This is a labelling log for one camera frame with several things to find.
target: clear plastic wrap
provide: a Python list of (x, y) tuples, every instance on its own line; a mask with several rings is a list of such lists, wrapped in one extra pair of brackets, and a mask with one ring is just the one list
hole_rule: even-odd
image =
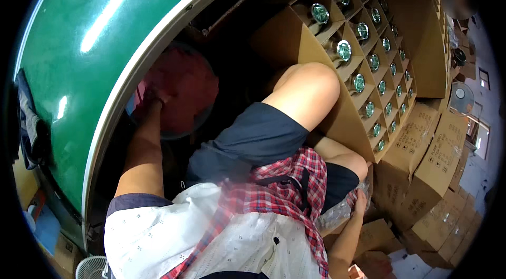
[[(369, 205), (371, 203), (371, 196), (368, 192), (369, 190), (369, 178), (365, 178), (365, 180), (358, 184), (357, 188), (362, 189), (364, 192), (366, 198), (367, 198), (367, 207), (366, 211), (369, 208)], [(346, 197), (333, 206), (332, 208), (328, 209), (327, 212), (320, 215), (318, 220), (316, 221), (316, 227), (318, 227), (318, 230), (321, 234), (329, 234), (333, 230), (335, 230), (341, 223), (344, 222), (345, 219), (350, 218), (351, 216), (351, 207), (348, 204), (348, 200), (353, 200), (350, 198), (350, 194), (347, 194)]]

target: white wall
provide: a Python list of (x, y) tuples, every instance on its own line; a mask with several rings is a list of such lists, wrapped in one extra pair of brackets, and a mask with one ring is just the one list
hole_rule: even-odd
[[(502, 98), (502, 84), (499, 68), (494, 60), (492, 48), (479, 16), (476, 25), (469, 21), (468, 38), (476, 47), (476, 80), (467, 78), (465, 83), (475, 95), (475, 102), (483, 106), (481, 113), (477, 105), (471, 112), (484, 123), (490, 125), (489, 143), (486, 159), (469, 155), (460, 185), (477, 199), (476, 207), (484, 213), (483, 197), (492, 187), (500, 172), (503, 157), (503, 119), (499, 116)], [(488, 72), (490, 90), (480, 85), (478, 67)]]

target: metal rim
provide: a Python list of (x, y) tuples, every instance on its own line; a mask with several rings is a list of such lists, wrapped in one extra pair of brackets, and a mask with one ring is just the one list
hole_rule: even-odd
[(81, 197), (81, 215), (83, 219), (82, 235), (85, 249), (87, 249), (87, 202), (91, 189), (92, 177), (100, 166), (101, 157), (105, 153), (103, 145), (105, 142), (109, 141), (112, 135), (110, 129), (116, 125), (120, 113), (124, 110), (130, 97), (127, 93), (133, 92), (140, 81), (137, 80), (138, 78), (136, 79), (135, 76), (147, 72), (150, 65), (180, 30), (212, 1), (213, 0), (181, 0), (176, 4), (146, 36), (123, 68), (118, 80), (114, 84), (104, 108), (102, 109), (102, 113), (100, 114), (86, 160)]

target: red plaid shirt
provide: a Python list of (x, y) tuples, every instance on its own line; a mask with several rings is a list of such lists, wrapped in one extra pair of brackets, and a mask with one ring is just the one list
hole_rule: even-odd
[(301, 147), (294, 156), (279, 162), (262, 166), (251, 171), (253, 181), (265, 178), (290, 175), (302, 180), (304, 169), (309, 172), (308, 202), (311, 214), (307, 217), (299, 207), (302, 196), (292, 184), (271, 183), (267, 187), (255, 183), (222, 182), (222, 195), (218, 209), (210, 226), (193, 252), (182, 263), (163, 275), (162, 279), (179, 277), (198, 258), (202, 252), (228, 225), (235, 214), (251, 212), (276, 213), (300, 221), (306, 228), (311, 252), (320, 267), (321, 278), (328, 278), (328, 264), (325, 260), (323, 239), (314, 222), (323, 208), (327, 188), (327, 167), (325, 161), (311, 148)]

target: dark blue shorts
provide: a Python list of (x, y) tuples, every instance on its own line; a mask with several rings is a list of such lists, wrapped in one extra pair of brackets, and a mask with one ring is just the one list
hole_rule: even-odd
[[(246, 182), (254, 167), (290, 156), (302, 146), (309, 132), (278, 109), (255, 102), (215, 140), (203, 143), (190, 157), (186, 185), (229, 178)], [(327, 194), (322, 214), (341, 202), (359, 183), (348, 168), (327, 162)]]

